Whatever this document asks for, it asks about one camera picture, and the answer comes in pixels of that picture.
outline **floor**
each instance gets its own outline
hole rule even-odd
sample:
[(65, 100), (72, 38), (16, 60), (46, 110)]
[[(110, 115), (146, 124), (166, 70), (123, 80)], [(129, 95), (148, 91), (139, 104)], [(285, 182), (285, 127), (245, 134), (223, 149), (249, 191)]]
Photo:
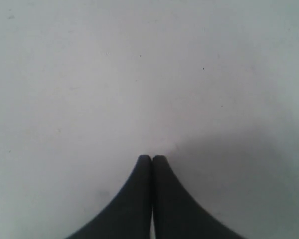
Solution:
[(0, 239), (71, 234), (139, 154), (299, 239), (299, 0), (0, 1)]

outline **white floor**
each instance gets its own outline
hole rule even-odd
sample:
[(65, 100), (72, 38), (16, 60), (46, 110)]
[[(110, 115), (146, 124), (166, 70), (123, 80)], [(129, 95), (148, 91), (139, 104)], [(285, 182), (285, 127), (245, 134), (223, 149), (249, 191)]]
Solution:
[(0, 1), (0, 239), (66, 237), (144, 153), (299, 239), (299, 0)]

